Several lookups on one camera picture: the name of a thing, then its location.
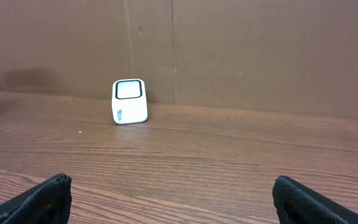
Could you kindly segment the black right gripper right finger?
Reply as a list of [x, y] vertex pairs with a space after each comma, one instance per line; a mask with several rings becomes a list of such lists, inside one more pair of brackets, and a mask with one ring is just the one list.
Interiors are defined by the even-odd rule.
[[280, 224], [358, 224], [357, 213], [284, 175], [272, 196]]

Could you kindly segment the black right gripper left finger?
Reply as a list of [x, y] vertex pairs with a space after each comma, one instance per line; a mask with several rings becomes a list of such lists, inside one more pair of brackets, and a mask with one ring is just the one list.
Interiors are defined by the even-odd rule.
[[0, 204], [0, 224], [67, 224], [72, 203], [71, 177], [57, 174]]

